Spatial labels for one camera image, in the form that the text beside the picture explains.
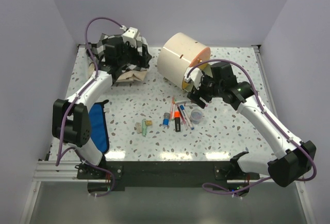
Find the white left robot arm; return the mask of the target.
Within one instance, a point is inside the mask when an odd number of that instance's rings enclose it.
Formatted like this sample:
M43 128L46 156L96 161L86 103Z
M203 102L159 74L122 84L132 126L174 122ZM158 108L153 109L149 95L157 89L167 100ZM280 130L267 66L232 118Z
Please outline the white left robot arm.
M87 56L92 60L94 72L89 79L65 100L57 99L53 104L52 136L59 139L56 163L60 163L68 149L74 149L85 162L89 163L89 173L96 179L106 175L104 154L109 142L104 146L93 140L90 110L98 98L111 87L130 66L138 69L149 68L151 55L148 43L142 36L127 38L125 35L104 35L98 43L89 43Z

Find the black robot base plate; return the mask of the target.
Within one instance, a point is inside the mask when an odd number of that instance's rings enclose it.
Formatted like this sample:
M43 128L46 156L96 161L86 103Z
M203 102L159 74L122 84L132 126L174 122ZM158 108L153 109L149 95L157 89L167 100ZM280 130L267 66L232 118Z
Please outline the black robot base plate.
M248 180L260 178L256 173L242 172L229 161L108 161L106 169L114 174L115 191L127 187L199 188L203 183L233 189L239 184L229 184L230 180L246 186Z

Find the green translucent eraser tube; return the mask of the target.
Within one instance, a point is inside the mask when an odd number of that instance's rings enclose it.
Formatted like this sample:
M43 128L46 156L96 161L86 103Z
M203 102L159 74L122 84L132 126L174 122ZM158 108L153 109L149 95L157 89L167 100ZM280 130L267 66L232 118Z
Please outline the green translucent eraser tube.
M142 136L146 136L147 134L147 125L146 125L146 119L143 119L142 122Z

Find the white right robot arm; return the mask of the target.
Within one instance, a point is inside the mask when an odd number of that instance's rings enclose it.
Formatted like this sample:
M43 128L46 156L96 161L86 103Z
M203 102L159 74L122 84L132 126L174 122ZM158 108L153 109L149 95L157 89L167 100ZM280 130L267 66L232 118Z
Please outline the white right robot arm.
M314 143L304 142L278 120L266 107L241 65L224 59L207 60L206 64L210 75L200 69L203 62L185 71L184 81L193 84L188 99L204 108L213 98L221 98L254 126L276 157L271 160L242 152L232 158L231 176L241 179L247 173L264 174L281 187L294 181L313 180L317 175Z

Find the grey-green bottom drawer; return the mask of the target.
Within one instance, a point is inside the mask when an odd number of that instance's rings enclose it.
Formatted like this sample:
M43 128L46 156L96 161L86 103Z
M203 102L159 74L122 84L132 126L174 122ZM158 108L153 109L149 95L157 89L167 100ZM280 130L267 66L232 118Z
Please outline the grey-green bottom drawer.
M196 79L196 80L190 79L189 81L186 81L186 80L183 81L183 90L186 92L190 92L193 89L199 89L199 87L200 87L199 79Z

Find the yellow drawer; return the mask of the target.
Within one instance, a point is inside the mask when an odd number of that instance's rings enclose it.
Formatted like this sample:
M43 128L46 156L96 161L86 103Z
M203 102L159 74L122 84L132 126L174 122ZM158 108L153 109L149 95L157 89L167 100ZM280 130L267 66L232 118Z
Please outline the yellow drawer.
M210 70L210 64L206 63L202 66L199 66L198 68L203 71L203 76L204 75L212 76L212 73Z

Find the beige small eraser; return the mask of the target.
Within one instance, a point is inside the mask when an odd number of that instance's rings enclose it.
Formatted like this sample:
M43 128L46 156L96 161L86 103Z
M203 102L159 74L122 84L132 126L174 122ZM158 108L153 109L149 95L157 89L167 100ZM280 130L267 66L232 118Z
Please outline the beige small eraser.
M140 122L137 122L135 124L135 128L136 128L136 131L137 131L138 134L142 133L142 125L141 125Z

